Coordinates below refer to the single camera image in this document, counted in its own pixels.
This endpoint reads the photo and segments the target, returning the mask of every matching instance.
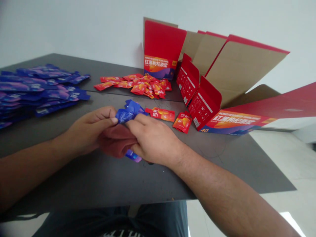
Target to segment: pants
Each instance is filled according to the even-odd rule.
[[[136,230],[145,237],[188,237],[186,201],[142,205],[135,218],[128,217],[128,209],[126,206],[53,212],[33,237],[97,237],[116,229]]]

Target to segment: red fabric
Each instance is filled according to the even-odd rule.
[[[136,143],[136,137],[122,124],[105,129],[99,136],[100,149],[116,158],[123,158],[127,150]]]

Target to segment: floor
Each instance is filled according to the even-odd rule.
[[[291,133],[252,131],[251,136],[275,162],[297,191],[263,194],[278,212],[290,212],[307,237],[314,236],[316,225],[316,152]],[[188,201],[188,221],[192,237],[224,236],[212,223],[198,200]],[[0,225],[6,236],[30,237],[47,214],[24,222]]]

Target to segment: hand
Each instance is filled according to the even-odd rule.
[[[54,150],[61,156],[74,157],[92,152],[99,147],[98,136],[106,128],[117,124],[116,112],[114,107],[107,106],[82,116],[64,134],[52,141]]]
[[[145,160],[170,167],[177,164],[188,148],[163,122],[138,114],[126,123],[138,144],[132,150]]]

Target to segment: table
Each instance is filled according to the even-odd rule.
[[[90,71],[85,71],[87,70],[83,67],[85,61],[90,65]],[[138,68],[57,54],[23,62],[2,70],[14,70],[18,67],[45,63],[53,63],[67,70],[78,69],[82,73],[89,72],[92,77],[101,74],[101,72],[94,71],[94,65],[99,65],[97,68],[104,68],[103,76],[123,76],[123,70],[126,74],[140,72]],[[82,88],[91,88],[95,80],[92,78]],[[120,92],[106,93],[105,91],[105,93],[88,92],[88,94],[91,95],[89,101],[82,101],[74,107],[42,118],[31,118],[0,130],[0,157],[61,134],[79,117],[99,107],[113,105],[117,109],[123,108],[128,99],[133,99],[143,107],[174,110],[176,115],[186,110],[184,103],[176,99],[172,101],[173,97],[169,100],[152,100],[144,96],[134,96],[132,93],[122,95]],[[169,127],[172,126],[172,122],[164,121],[164,123]],[[238,137],[202,133],[195,129],[194,124],[191,125],[188,134],[172,130],[181,141],[201,156],[237,175],[258,193],[296,190],[249,134]],[[144,161],[135,163],[126,157],[115,159],[96,150],[70,162],[21,199],[7,214],[22,215],[53,210],[110,207],[195,198],[183,181],[164,166],[157,164],[151,166]]]

